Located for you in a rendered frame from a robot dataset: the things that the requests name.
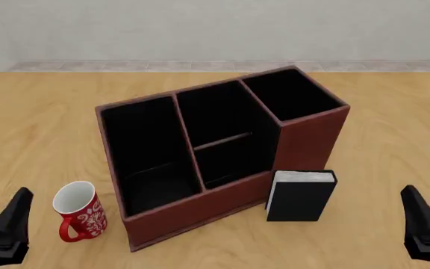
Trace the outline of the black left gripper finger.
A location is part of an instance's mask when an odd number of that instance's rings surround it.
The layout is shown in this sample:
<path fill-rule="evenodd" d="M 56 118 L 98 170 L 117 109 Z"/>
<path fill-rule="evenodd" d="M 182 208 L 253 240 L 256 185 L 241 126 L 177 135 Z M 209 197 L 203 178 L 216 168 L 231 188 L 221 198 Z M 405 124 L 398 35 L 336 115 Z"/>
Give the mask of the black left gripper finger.
<path fill-rule="evenodd" d="M 20 188 L 0 214 L 0 244 L 28 244 L 28 218 L 33 194 Z"/>

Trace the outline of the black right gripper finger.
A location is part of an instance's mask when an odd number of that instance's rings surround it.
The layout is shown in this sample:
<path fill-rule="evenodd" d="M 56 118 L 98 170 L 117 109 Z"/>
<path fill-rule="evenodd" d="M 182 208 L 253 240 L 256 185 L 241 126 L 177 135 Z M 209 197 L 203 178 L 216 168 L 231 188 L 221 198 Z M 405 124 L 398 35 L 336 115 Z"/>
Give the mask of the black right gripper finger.
<path fill-rule="evenodd" d="M 420 241 L 430 241 L 430 206 L 413 185 L 401 190 L 405 213 L 405 239 L 417 237 Z"/>

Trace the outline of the black hardcover book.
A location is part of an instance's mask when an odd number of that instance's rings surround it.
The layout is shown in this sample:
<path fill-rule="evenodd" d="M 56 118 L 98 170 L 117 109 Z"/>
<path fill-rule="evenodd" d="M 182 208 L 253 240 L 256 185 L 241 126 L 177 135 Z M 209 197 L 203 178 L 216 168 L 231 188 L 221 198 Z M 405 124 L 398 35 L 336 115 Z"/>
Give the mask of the black hardcover book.
<path fill-rule="evenodd" d="M 267 221 L 318 221 L 336 185 L 333 170 L 275 171 Z"/>

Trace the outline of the red-brown desk caddy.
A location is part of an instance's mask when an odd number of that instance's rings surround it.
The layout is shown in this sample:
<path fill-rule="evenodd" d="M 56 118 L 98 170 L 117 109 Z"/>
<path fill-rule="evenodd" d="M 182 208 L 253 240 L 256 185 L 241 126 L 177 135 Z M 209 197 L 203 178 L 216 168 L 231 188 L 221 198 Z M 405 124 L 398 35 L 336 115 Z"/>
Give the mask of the red-brown desk caddy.
<path fill-rule="evenodd" d="M 349 109 L 292 66 L 96 107 L 130 249 L 262 203 L 276 170 L 322 170 Z"/>

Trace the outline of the red patterned mug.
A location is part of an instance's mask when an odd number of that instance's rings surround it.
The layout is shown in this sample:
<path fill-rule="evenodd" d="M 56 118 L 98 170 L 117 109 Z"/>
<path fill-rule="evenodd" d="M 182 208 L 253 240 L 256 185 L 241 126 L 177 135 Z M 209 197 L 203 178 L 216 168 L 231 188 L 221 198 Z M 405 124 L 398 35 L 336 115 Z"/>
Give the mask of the red patterned mug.
<path fill-rule="evenodd" d="M 52 208 L 63 218 L 59 228 L 62 241 L 73 243 L 99 237 L 108 220 L 93 183 L 75 181 L 54 196 Z"/>

